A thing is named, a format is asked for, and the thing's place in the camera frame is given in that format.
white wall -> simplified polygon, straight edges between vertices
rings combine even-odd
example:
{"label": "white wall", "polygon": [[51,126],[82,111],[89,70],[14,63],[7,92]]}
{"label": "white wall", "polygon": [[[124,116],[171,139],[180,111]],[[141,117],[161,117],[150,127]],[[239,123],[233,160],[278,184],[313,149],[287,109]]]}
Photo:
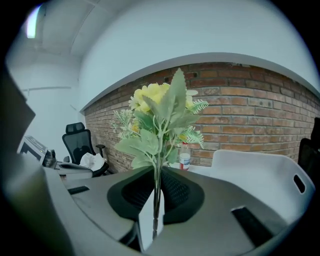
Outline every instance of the white wall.
{"label": "white wall", "polygon": [[84,123],[83,116],[74,109],[78,100],[80,61],[70,56],[14,47],[6,64],[26,103],[35,112],[25,135],[54,149],[57,159],[62,161],[69,155],[62,141],[66,125]]}
{"label": "white wall", "polygon": [[260,0],[149,0],[121,14],[86,55],[79,109],[147,74],[200,62],[255,65],[318,96],[309,50],[277,9]]}

white cloth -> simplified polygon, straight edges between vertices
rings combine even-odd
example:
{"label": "white cloth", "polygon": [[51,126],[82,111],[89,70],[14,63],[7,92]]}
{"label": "white cloth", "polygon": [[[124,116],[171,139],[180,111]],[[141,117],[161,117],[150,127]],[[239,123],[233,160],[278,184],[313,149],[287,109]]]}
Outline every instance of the white cloth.
{"label": "white cloth", "polygon": [[80,166],[91,169],[92,171],[99,170],[105,163],[105,160],[98,153],[96,155],[85,153],[80,160]]}

brick wall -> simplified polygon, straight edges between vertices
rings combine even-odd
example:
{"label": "brick wall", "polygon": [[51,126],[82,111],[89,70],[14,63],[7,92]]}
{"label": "brick wall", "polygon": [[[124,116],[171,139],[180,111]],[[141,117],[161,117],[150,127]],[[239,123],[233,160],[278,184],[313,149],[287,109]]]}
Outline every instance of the brick wall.
{"label": "brick wall", "polygon": [[[256,66],[209,62],[181,66],[195,99],[209,103],[196,124],[204,136],[204,149],[192,144],[191,163],[211,166],[218,149],[286,155],[298,160],[299,143],[309,138],[320,100],[286,76]],[[110,166],[119,172],[131,169],[130,155],[116,151],[119,141],[110,125],[113,111],[128,108],[136,89],[150,83],[170,83],[176,68],[162,70],[105,95],[85,111],[92,143],[106,145]]]}

black mesh panel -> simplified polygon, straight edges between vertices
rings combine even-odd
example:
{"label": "black mesh panel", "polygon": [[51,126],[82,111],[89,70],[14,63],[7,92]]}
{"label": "black mesh panel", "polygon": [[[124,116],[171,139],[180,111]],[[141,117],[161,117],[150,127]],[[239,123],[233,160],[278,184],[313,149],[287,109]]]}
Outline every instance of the black mesh panel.
{"label": "black mesh panel", "polygon": [[74,164],[80,164],[80,160],[85,153],[95,155],[91,145],[91,134],[89,130],[74,134],[65,134],[62,139]]}

dark vent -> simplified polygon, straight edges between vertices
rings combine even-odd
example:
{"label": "dark vent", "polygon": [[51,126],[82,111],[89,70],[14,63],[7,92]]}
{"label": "dark vent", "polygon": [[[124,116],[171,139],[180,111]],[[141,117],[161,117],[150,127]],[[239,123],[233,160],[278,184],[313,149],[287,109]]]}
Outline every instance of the dark vent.
{"label": "dark vent", "polygon": [[68,189],[70,195],[78,194],[78,193],[81,193],[81,192],[84,192],[84,191],[87,191],[87,190],[89,190],[89,188],[86,187],[86,186],[78,186],[78,187],[75,187],[75,188]]}
{"label": "dark vent", "polygon": [[246,207],[234,209],[231,212],[256,247],[273,237],[270,231]]}

